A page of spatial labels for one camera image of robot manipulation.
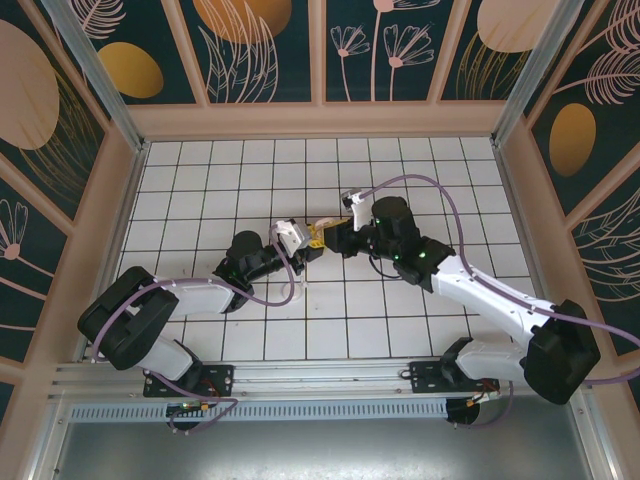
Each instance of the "enclosure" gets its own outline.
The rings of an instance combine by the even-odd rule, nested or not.
[[[132,266],[207,277],[239,232],[266,245],[278,220],[347,219],[344,192],[421,174],[475,267],[638,336],[639,47],[638,0],[5,2],[0,478],[637,478],[637,378],[566,406],[518,384],[494,429],[445,422],[462,394],[399,372],[512,340],[388,260],[325,249],[287,306],[172,317],[162,335],[234,369],[240,400],[195,439],[139,369],[92,363],[77,322]],[[432,185],[386,196],[460,250]],[[589,378],[638,368],[593,332]]]

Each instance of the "flower drawing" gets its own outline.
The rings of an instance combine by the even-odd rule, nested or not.
[[[20,202],[16,202],[12,209],[8,200],[4,198],[0,200],[0,262],[2,260],[9,262],[17,260],[39,273],[47,275],[48,277],[53,277],[52,273],[34,265],[21,256],[21,245],[27,229],[28,219],[29,209],[26,206],[22,205]],[[30,295],[39,300],[45,300],[47,298],[46,295],[31,290],[24,285],[12,282],[4,277],[0,277],[0,284],[6,285],[9,288],[22,292],[26,295]],[[33,330],[32,327],[18,327],[3,324],[0,324],[0,328],[7,328],[11,330]]]
[[[378,32],[380,31],[380,17],[383,13],[394,10],[419,10],[438,5],[440,0],[373,0],[377,10],[376,23],[373,31],[373,49],[371,54],[371,101],[376,101],[376,53],[378,48]]]
[[[393,80],[397,68],[420,65],[431,62],[434,58],[429,37],[430,25],[426,27],[407,27],[398,36],[398,25],[384,29],[384,46],[391,66],[391,80],[389,83],[389,100],[393,100]]]
[[[362,31],[362,26],[359,27],[346,27],[344,32],[340,27],[333,27],[331,29],[331,39],[333,45],[336,47],[336,51],[340,56],[340,63],[342,65],[342,81],[344,83],[344,91],[347,95],[347,101],[351,101],[349,95],[349,87],[347,85],[347,75],[344,68],[344,59],[352,55],[360,55],[366,53],[371,49],[369,42],[365,42],[366,35]]]

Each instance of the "black bracket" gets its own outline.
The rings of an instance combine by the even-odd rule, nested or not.
[[[193,393],[214,397],[216,395],[211,392],[211,385],[213,385],[221,397],[230,397],[233,390],[234,370],[233,365],[203,365],[199,381],[192,389]],[[152,375],[146,376],[142,395],[146,398],[184,397]]]
[[[409,370],[404,372],[402,378],[411,381],[413,393],[470,393],[485,389],[485,384],[480,380],[472,380],[462,374],[456,383],[442,374],[442,362],[440,360],[428,360],[423,362],[411,362]],[[500,389],[500,382],[488,379],[496,390]]]

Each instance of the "ventilation grille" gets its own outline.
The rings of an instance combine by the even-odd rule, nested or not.
[[[71,423],[166,422],[167,403],[76,405]],[[205,412],[189,412],[176,422],[208,420],[226,404]],[[446,418],[446,399],[242,402],[222,421],[357,420],[377,418]]]

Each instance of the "white grid floor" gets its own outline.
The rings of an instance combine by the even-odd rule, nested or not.
[[[234,233],[294,217],[341,212],[340,192],[403,173],[435,177],[463,214],[471,263],[531,295],[533,286],[487,138],[355,138],[154,143],[131,215],[119,273],[133,265],[165,278],[208,276]],[[423,235],[457,243],[437,189],[416,180],[377,197],[409,201]],[[382,262],[385,273],[395,274]],[[453,341],[507,339],[486,319],[402,281],[381,279],[364,255],[326,251],[308,289],[282,308],[249,302],[230,315],[173,318],[163,334],[202,360],[315,360],[441,355]],[[286,274],[255,285],[282,299]]]

